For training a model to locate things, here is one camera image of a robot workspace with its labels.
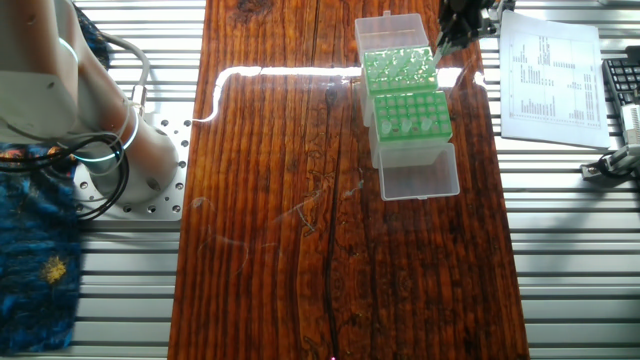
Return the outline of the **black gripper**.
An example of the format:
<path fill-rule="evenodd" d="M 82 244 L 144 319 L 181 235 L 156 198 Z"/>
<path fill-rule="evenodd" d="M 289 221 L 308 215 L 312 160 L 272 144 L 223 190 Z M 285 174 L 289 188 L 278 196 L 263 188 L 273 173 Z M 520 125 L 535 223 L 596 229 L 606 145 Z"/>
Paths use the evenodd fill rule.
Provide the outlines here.
<path fill-rule="evenodd" d="M 485 20 L 482 12 L 487 0 L 441 0 L 437 49 L 451 55 L 468 48 L 479 38 Z"/>

